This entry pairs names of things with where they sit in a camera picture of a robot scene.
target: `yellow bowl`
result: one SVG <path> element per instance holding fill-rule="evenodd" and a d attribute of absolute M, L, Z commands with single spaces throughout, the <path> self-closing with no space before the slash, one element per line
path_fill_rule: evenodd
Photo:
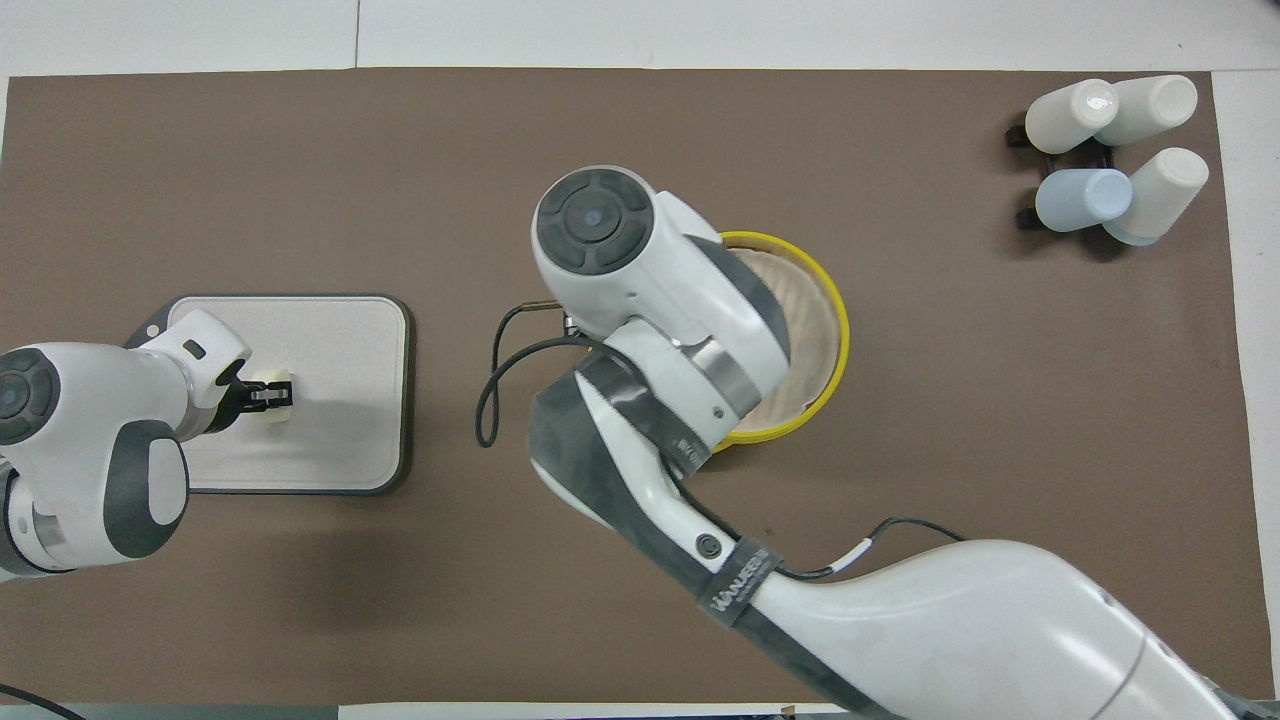
<path fill-rule="evenodd" d="M 833 364 L 829 361 L 829 355 L 827 355 L 826 359 L 820 359 L 822 366 L 819 368 L 819 370 L 822 370 L 822 373 L 819 373 L 819 377 L 809 379 L 806 382 L 808 391 L 801 392 L 799 398 L 787 400 L 787 402 L 791 404 L 791 407 L 781 409 L 781 415 L 782 415 L 781 418 L 765 419 L 763 427 L 760 421 L 753 421 L 754 420 L 753 415 L 755 415 L 758 410 L 762 410 L 762 407 L 769 404 L 771 398 L 777 400 L 776 396 L 778 396 L 780 393 L 787 393 L 787 392 L 792 395 L 795 393 L 796 388 L 785 389 L 787 387 L 787 379 L 783 379 L 782 386 L 780 386 L 780 388 L 774 391 L 774 393 L 771 393 L 771 396 L 767 397 L 760 404 L 760 407 L 756 407 L 756 410 L 749 413 L 746 418 L 744 418 L 742 421 L 739 424 L 739 427 L 735 428 L 733 432 L 731 432 L 728 437 L 726 437 L 718 446 L 716 446 L 717 452 L 724 450 L 731 445 L 745 445 L 745 443 L 764 442 L 780 438 L 795 430 L 800 425 L 808 423 L 809 418 L 813 418 L 814 414 L 817 414 L 818 410 L 822 410 L 822 406 L 826 405 L 828 400 L 831 400 L 831 396 L 836 392 L 836 387 L 840 386 L 840 379 L 845 374 L 845 365 L 849 361 L 849 334 L 850 334 L 849 313 L 845 310 L 845 301 L 840 296 L 840 290 L 836 288 L 836 283 L 832 282 L 831 275 L 827 274 L 827 270 L 824 270 L 822 265 L 818 264 L 817 260 L 809 256 L 808 252 L 800 250 L 795 245 L 791 245 L 790 242 L 780 237 L 774 237 L 772 234 L 765 234 L 762 232 L 730 231 L 721 233 L 721 237 L 724 240 L 724 247 L 733 251 L 733 254 L 737 255 L 739 259 L 744 260 L 748 264 L 748 266 L 751 266 L 758 273 L 760 264 L 763 263 L 764 265 L 772 264 L 776 268 L 782 269 L 782 274 L 787 273 L 791 274 L 791 279 L 786 281 L 790 284 L 786 288 L 787 292 L 783 293 L 785 297 L 778 297 L 778 301 L 782 305 L 783 315 L 791 314 L 792 316 L 795 316 L 795 313 L 799 311 L 795 307 L 795 304 L 797 301 L 795 296 L 796 292 L 799 291 L 801 295 L 805 296 L 800 297 L 799 301 L 809 305 L 810 311 L 806 313 L 805 315 L 805 319 L 808 322 L 813 320 L 813 316 L 815 314 L 814 310 L 820 310 L 817 314 L 824 315 L 824 318 L 827 318 L 824 322 L 833 323 L 836 325 L 835 328 L 823 328 L 823 332 L 828 334 L 832 331 L 835 331 L 836 333 L 835 337 L 836 356 Z M 763 252 L 767 254 L 767 256 L 755 256 L 753 255 L 754 252 Z M 785 261 L 785 264 L 778 264 L 777 260 L 782 260 Z M 810 281 L 812 287 L 806 286 L 804 282 L 800 282 L 797 284 L 795 279 L 797 273 L 794 273 L 792 270 L 786 270 L 785 269 L 786 265 L 790 265 L 792 269 L 799 269 L 803 273 L 803 275 L 806 277 L 808 281 Z M 765 281 L 765 286 L 769 286 L 771 281 L 783 282 L 773 279 L 774 277 L 777 277 L 776 273 L 759 273 L 759 274 L 762 275 L 762 279 Z M 780 295 L 778 287 L 769 287 L 769 290 L 773 291 L 776 296 Z M 787 320 L 788 320 L 788 328 L 787 328 L 788 334 L 792 338 L 795 338 L 797 333 L 791 327 L 792 318 L 788 316 Z M 796 347 L 796 341 L 792 340 L 791 352 L 792 352 L 794 369 L 796 366 L 797 351 L 804 352 L 804 348 Z M 818 382 L 822 380 L 820 374 L 824 374 L 827 366 L 831 366 L 831 372 L 829 375 L 827 375 L 824 384 L 822 384 L 819 389 L 817 386 Z M 771 413 L 777 415 L 780 414 L 780 409 L 774 407 L 771 410 Z"/>

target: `brown surface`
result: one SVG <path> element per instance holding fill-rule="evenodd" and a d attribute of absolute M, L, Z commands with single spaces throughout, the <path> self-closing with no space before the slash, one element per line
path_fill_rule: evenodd
<path fill-rule="evenodd" d="M 832 402 L 716 459 L 713 507 L 796 566 L 890 514 L 1048 547 L 1271 697 L 1210 79 L 1117 163 L 1183 145 L 1212 179 L 1115 255 L 1011 220 L 1038 170 L 1004 129 L 1083 77 L 15 78 L 0 347 L 119 342 L 192 292 L 387 292 L 417 318 L 416 457 L 385 497 L 196 497 L 152 559 L 4 585 L 0 678 L 73 701 L 817 700 L 529 469 L 527 400 L 570 351 L 513 373 L 495 450 L 471 439 L 495 320 L 547 295 L 534 202 L 612 161 L 805 247 L 850 309 Z M 522 319 L 509 347 L 556 327 Z M 891 538 L 865 568 L 934 542 Z"/>

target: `white cup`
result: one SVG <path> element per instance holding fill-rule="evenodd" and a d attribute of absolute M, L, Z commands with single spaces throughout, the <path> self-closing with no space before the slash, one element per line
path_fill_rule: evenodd
<path fill-rule="evenodd" d="M 1115 119 L 1119 99 L 1105 79 L 1085 79 L 1042 95 L 1027 109 L 1027 140 L 1056 155 L 1084 142 Z"/>
<path fill-rule="evenodd" d="M 1185 123 L 1199 95 L 1184 76 L 1155 76 L 1120 81 L 1111 86 L 1120 111 L 1096 137 L 1103 145 L 1129 145 Z"/>
<path fill-rule="evenodd" d="M 1044 178 L 1036 214 L 1048 229 L 1071 232 L 1119 218 L 1132 200 L 1133 184 L 1120 170 L 1071 168 Z"/>
<path fill-rule="evenodd" d="M 1208 182 L 1208 164 L 1190 150 L 1169 147 L 1147 160 L 1129 181 L 1133 202 L 1102 227 L 1120 242 L 1151 245 L 1169 232 Z"/>

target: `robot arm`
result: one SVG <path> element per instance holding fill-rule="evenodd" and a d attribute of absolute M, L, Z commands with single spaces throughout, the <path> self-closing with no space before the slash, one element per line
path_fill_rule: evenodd
<path fill-rule="evenodd" d="M 786 373 L 774 299 L 687 205 L 621 168 L 558 181 L 532 236 L 548 287 L 608 346 L 536 397 L 535 471 L 815 691 L 867 717 L 1234 717 L 1043 550 L 968 541 L 840 583 L 774 571 L 776 553 L 730 537 L 672 480 Z"/>
<path fill-rule="evenodd" d="M 146 557 L 187 506 L 180 442 L 250 356 L 197 310 L 136 350 L 52 342 L 0 356 L 0 582 Z"/>

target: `velcro strap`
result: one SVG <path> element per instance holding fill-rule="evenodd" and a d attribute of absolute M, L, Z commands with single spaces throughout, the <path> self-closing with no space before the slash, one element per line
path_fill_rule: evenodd
<path fill-rule="evenodd" d="M 781 562 L 782 557 L 760 541 L 742 538 L 698 596 L 698 606 L 721 625 L 732 628 L 760 584 Z"/>
<path fill-rule="evenodd" d="M 627 368 L 613 352 L 593 351 L 577 365 L 586 382 L 609 401 L 680 473 L 694 474 L 712 456 L 710 448 L 653 393 L 637 368 Z"/>

